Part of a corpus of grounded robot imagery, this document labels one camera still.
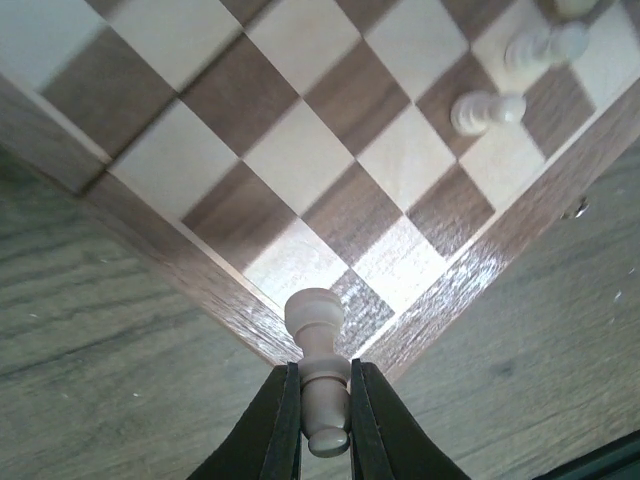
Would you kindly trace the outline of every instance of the dark square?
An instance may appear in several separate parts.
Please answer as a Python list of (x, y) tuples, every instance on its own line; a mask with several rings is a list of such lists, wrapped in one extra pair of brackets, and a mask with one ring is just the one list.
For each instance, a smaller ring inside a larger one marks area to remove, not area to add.
[(458, 98), (475, 90), (496, 92), (480, 62), (467, 52), (416, 102), (456, 158), (460, 158), (479, 137), (464, 137), (455, 131), (451, 124), (451, 108)]
[(184, 224), (238, 270), (293, 222), (295, 213), (238, 163), (184, 218)]
[(303, 220), (351, 266), (401, 215), (360, 164), (354, 163)]
[(351, 358), (365, 342), (393, 317), (393, 310), (364, 280), (349, 269), (331, 287), (344, 308), (344, 324), (335, 346), (338, 354)]
[(336, 0), (360, 33), (364, 34), (380, 20), (398, 0)]
[(244, 155), (298, 94), (244, 34), (182, 95), (236, 155)]
[(409, 104), (369, 45), (360, 42), (306, 97), (353, 155), (358, 155)]
[(480, 35), (514, 0), (442, 0), (449, 15), (470, 42)]
[(455, 254), (493, 215), (493, 207), (459, 166), (451, 168), (407, 216), (445, 258)]
[(569, 66), (549, 70), (525, 96), (527, 111), (522, 122), (546, 158), (595, 111)]
[(176, 95), (111, 28), (105, 28), (42, 95), (116, 157)]

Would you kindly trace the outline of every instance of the chess pawn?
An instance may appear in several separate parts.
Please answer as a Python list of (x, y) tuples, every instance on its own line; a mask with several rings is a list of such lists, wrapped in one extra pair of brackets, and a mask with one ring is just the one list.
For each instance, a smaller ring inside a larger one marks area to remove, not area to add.
[(578, 59), (589, 44), (589, 32), (579, 22), (518, 35), (507, 47), (508, 70), (557, 67)]
[(323, 288), (293, 294), (284, 322), (304, 358), (298, 362), (302, 386), (302, 432), (316, 457), (335, 457), (349, 449), (351, 415), (347, 382), (349, 360), (334, 352), (344, 322), (340, 299)]
[(521, 95), (471, 92), (453, 105), (451, 123), (460, 135), (480, 135), (492, 125), (518, 123), (526, 109)]

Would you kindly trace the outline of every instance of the gray wood grain surface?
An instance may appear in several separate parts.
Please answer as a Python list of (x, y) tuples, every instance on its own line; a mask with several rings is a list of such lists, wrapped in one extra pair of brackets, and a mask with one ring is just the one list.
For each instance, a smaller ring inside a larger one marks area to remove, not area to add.
[[(531, 478), (640, 428), (639, 183), (636, 147), (396, 383), (472, 478)], [(268, 372), (0, 155), (0, 477), (184, 478)], [(307, 455), (304, 478), (348, 465)]]

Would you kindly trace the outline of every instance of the white pawn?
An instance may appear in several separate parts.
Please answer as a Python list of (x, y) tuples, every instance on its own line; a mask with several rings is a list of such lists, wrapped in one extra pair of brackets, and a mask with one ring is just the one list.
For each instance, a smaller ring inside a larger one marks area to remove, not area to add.
[(518, 35), (504, 56), (508, 70), (557, 67), (577, 60), (589, 45), (589, 31), (579, 22)]
[(453, 105), (451, 123), (460, 135), (480, 135), (492, 125), (518, 123), (526, 109), (522, 95), (471, 92)]
[(335, 457), (349, 449), (351, 415), (347, 382), (351, 363), (333, 349), (344, 322), (340, 299), (323, 288), (293, 294), (284, 322), (304, 358), (298, 362), (302, 386), (302, 432), (316, 457)]

